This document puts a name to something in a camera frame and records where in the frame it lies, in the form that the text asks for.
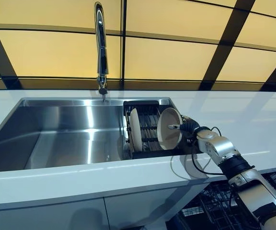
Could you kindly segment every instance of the chrome faucet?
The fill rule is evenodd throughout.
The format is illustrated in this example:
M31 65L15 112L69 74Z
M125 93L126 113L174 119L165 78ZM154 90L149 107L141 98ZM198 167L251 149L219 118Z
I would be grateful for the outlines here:
M94 19L95 19L95 35L96 44L98 48L98 77L99 93L105 100L105 94L107 94L107 78L108 65L107 65L107 53L106 53L106 34L104 24L104 12L101 3L98 1L94 5Z

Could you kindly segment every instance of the white plate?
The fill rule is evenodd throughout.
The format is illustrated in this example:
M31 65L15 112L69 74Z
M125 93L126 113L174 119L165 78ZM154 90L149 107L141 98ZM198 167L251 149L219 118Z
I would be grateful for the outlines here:
M130 112L129 122L130 122L134 150L142 151L140 123L139 123L139 118L138 118L138 113L136 108Z
M169 129L168 125L181 125L182 117L176 109L166 108L158 119L157 138L163 150L174 149L182 139L179 129Z

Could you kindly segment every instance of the cabinet door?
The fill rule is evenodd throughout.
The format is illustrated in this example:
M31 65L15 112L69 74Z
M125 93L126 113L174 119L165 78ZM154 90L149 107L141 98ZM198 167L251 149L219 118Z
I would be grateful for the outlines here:
M0 230L109 230L103 198L0 210Z
M153 223L169 212L188 190L184 186L105 197L109 223L117 229Z

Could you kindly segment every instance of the black dish rack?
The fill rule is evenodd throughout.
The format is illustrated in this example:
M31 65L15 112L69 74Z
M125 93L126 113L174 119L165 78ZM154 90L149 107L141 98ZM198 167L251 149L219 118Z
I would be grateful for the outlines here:
M174 148L170 150L163 150L160 147L157 138L157 124L159 117L163 110L172 107L172 105L160 105L158 101L125 101L123 102L124 116L126 118L128 142L132 159L150 158L150 157L164 157L186 155L181 148ZM130 112L136 108L141 138L142 151L134 151L133 139L130 126Z
M276 189L276 172L263 177ZM166 224L168 230L260 230L237 206L226 180L212 182Z

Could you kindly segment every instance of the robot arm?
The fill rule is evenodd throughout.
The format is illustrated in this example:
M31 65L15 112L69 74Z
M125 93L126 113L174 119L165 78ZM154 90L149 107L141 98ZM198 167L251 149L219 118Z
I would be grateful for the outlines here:
M249 211L263 230L276 230L276 190L236 150L231 141L189 119L179 128L193 135L201 152L207 153L227 177L236 203Z

